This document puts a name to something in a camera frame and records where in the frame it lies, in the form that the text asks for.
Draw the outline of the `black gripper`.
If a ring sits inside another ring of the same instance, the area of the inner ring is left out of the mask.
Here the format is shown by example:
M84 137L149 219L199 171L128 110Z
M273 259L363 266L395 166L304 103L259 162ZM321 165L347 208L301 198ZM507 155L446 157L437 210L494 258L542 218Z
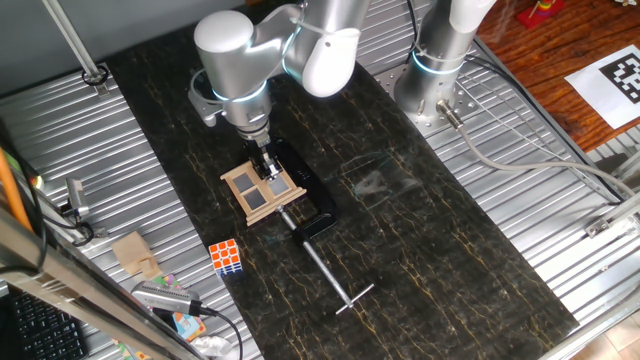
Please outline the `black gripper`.
M280 174L281 166L271 141L259 143L255 140L246 140L245 147L250 160L255 165L256 173L261 179L268 177L270 180L274 180Z

